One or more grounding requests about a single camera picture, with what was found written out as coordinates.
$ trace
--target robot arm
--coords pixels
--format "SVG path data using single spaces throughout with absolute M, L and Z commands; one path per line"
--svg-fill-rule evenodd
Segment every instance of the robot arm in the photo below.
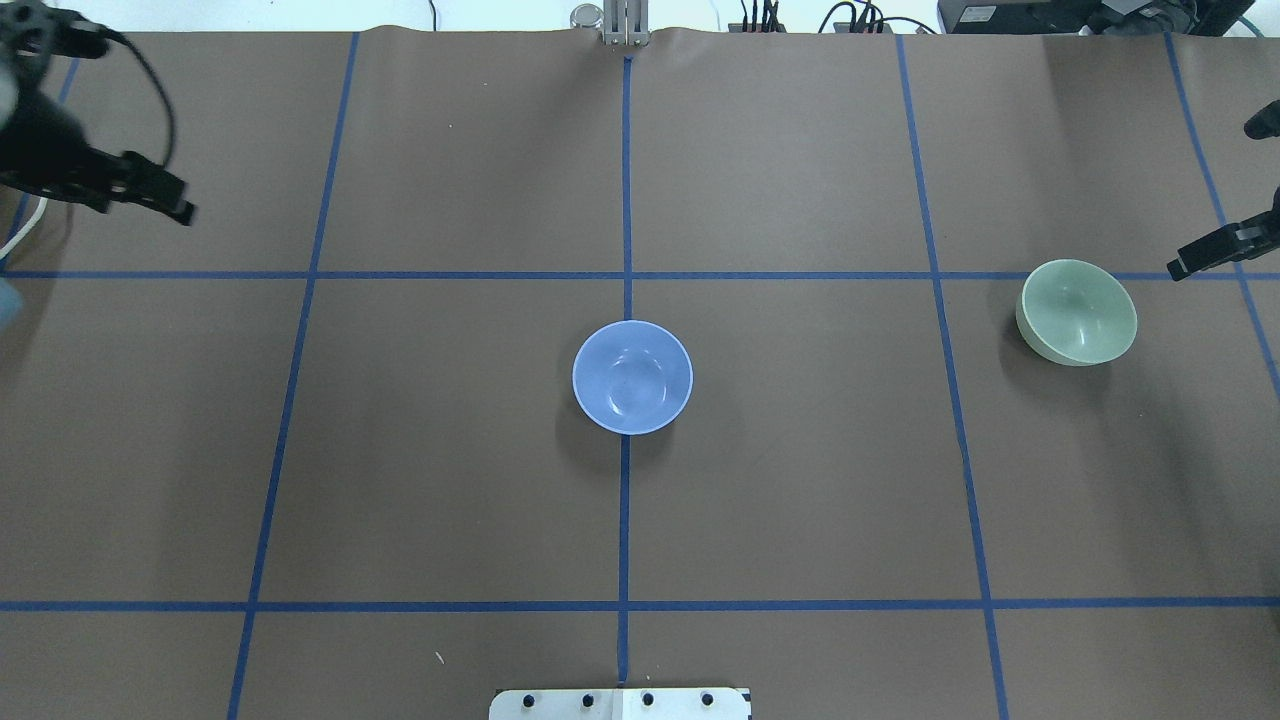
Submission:
M 1253 140 L 1280 137 L 1280 100 L 1258 110 L 1244 123 L 1244 133 Z M 1252 260 L 1280 247 L 1280 188 L 1271 199 L 1271 209 L 1248 220 L 1228 223 L 1196 242 L 1178 250 L 1178 259 L 1169 263 L 1169 275 L 1180 281 L 1222 263 Z
M 133 51 L 164 101 L 170 129 L 161 164 L 91 147 L 76 118 L 40 91 L 52 55 L 101 58 L 111 41 Z M 196 208 L 183 197 L 187 183 L 166 170 L 172 152 L 169 99 L 128 38 L 40 0 L 0 5 L 0 183 L 100 213 L 111 202 L 133 202 L 189 225 Z

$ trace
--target grid line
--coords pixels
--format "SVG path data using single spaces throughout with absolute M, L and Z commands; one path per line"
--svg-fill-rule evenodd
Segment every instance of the grid line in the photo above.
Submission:
M 1178 50 L 1174 47 L 1174 36 L 1165 32 L 1165 53 L 1169 55 L 1169 69 L 1174 73 L 1174 87 L 1178 90 L 1178 101 L 1183 106 L 1183 120 L 1187 123 L 1187 135 L 1190 136 L 1192 149 L 1196 151 L 1196 161 L 1199 163 L 1201 176 L 1204 178 L 1204 188 L 1208 199 L 1213 204 L 1213 214 L 1217 217 L 1219 227 L 1226 224 L 1226 213 L 1222 211 L 1222 200 L 1217 193 L 1217 184 L 1213 182 L 1213 172 L 1208 168 L 1208 159 L 1204 156 L 1204 147 L 1199 141 L 1199 132 L 1196 129 L 1196 118 L 1192 115 L 1192 105 L 1187 99 L 1187 86 L 1183 83 L 1183 69 L 1178 61 Z M 1280 372 L 1276 370 L 1275 357 L 1271 355 L 1271 343 L 1267 341 L 1266 329 L 1262 327 L 1262 318 L 1258 315 L 1258 306 L 1253 302 L 1253 291 L 1249 290 L 1249 279 L 1240 263 L 1231 263 L 1235 269 L 1233 275 L 1240 286 L 1240 296 L 1244 299 L 1244 307 L 1249 313 L 1249 322 L 1253 324 L 1253 334 L 1258 338 L 1258 348 L 1262 350 L 1262 361 L 1266 364 L 1267 375 L 1271 378 L 1271 389 L 1280 400 Z
M 1029 270 L 940 270 L 943 281 L 1024 281 Z M 1172 282 L 1167 273 L 1116 272 L 1128 282 Z M 67 281 L 923 281 L 928 270 L 5 270 L 9 279 Z M 1184 282 L 1280 282 L 1280 273 L 1197 273 Z
M 622 58 L 622 319 L 632 315 L 631 266 L 631 63 Z M 631 436 L 618 439 L 618 687 L 631 667 Z
M 261 601 L 256 614 L 468 614 L 468 612 L 901 612 L 1107 609 L 1280 607 L 1275 596 L 1011 597 L 906 600 L 534 600 L 534 601 Z M 6 600 L 0 612 L 244 612 L 248 602 L 132 600 Z
M 289 438 L 289 423 L 293 419 L 293 400 L 297 397 L 298 373 L 302 369 L 302 350 L 307 341 L 307 323 L 311 318 L 311 301 L 315 297 L 316 270 L 320 266 L 320 252 L 324 249 L 324 231 L 329 218 L 329 197 L 333 193 L 333 178 L 338 170 L 338 151 L 342 149 L 342 128 L 347 119 L 347 100 L 351 96 L 351 79 L 356 69 L 356 53 L 360 49 L 360 33 L 351 33 L 347 49 L 347 70 L 342 81 L 342 96 L 338 100 L 338 117 L 334 120 L 333 143 L 329 149 L 329 167 L 325 170 L 324 193 L 320 197 L 320 213 L 316 218 L 315 241 L 311 245 L 311 265 L 307 269 L 307 286 L 302 293 L 302 309 L 298 313 L 298 331 L 293 341 L 293 357 L 289 361 L 289 379 L 284 391 L 284 404 L 280 410 L 280 429 L 275 441 L 275 455 L 271 460 L 271 477 L 266 487 L 266 502 L 262 507 L 262 524 L 259 530 L 257 551 L 253 557 L 253 574 L 248 588 L 248 606 L 244 610 L 244 625 L 241 629 L 239 651 L 236 656 L 236 673 L 232 676 L 232 693 L 227 703 L 227 717 L 234 720 L 239 714 L 239 698 L 244 687 L 244 670 L 248 665 L 248 651 L 253 639 L 256 605 L 262 588 L 262 569 L 266 565 L 266 547 L 271 538 L 271 520 L 275 515 L 275 498 L 280 487 L 280 471 L 284 466 L 284 451 Z
M 911 163 L 915 170 L 915 190 L 920 202 L 920 223 L 924 227 L 924 245 L 929 256 L 929 274 L 933 281 L 933 305 L 938 315 L 938 334 L 942 340 L 942 360 L 947 370 L 947 389 L 951 395 L 951 418 L 955 423 L 956 445 L 960 446 L 960 466 L 964 474 L 965 500 L 969 509 L 969 532 L 973 537 L 973 556 L 978 571 L 978 589 L 982 593 L 982 615 L 987 628 L 987 653 L 991 660 L 991 678 L 996 693 L 996 711 L 1000 720 L 1009 720 L 1009 702 L 1005 696 L 1005 671 L 1000 659 L 1000 638 L 996 633 L 996 611 L 991 605 L 991 580 L 987 577 L 987 551 L 982 541 L 982 519 L 978 514 L 978 492 L 973 483 L 973 462 L 969 459 L 969 438 L 964 425 L 964 406 L 960 404 L 960 384 L 956 380 L 955 356 L 951 352 L 951 329 L 947 324 L 946 299 L 942 274 L 938 268 L 938 249 L 933 237 L 933 215 L 929 211 L 929 192 L 924 181 L 924 160 L 920 155 L 920 136 L 915 127 L 915 104 L 911 101 L 911 73 L 906 64 L 902 36 L 893 36 L 897 46 L 897 70 L 902 81 L 902 105 L 906 111 L 906 129 L 911 141 Z

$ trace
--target green bowl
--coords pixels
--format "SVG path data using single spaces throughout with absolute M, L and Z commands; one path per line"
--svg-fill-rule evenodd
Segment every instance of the green bowl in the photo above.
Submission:
M 1027 345 L 1060 365 L 1120 357 L 1138 336 L 1138 311 L 1120 281 L 1083 260 L 1051 260 L 1023 283 L 1015 309 Z

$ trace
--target blue bowl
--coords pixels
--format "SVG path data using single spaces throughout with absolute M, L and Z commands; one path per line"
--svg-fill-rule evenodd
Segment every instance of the blue bowl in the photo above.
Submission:
M 602 428 L 641 436 L 676 419 L 694 391 L 694 364 L 676 336 L 644 320 L 604 325 L 573 359 L 573 395 Z

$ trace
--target electronic device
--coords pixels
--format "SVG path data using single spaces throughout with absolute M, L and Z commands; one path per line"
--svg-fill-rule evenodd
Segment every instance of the electronic device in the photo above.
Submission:
M 1219 36 L 1253 0 L 938 0 L 938 18 L 957 35 Z

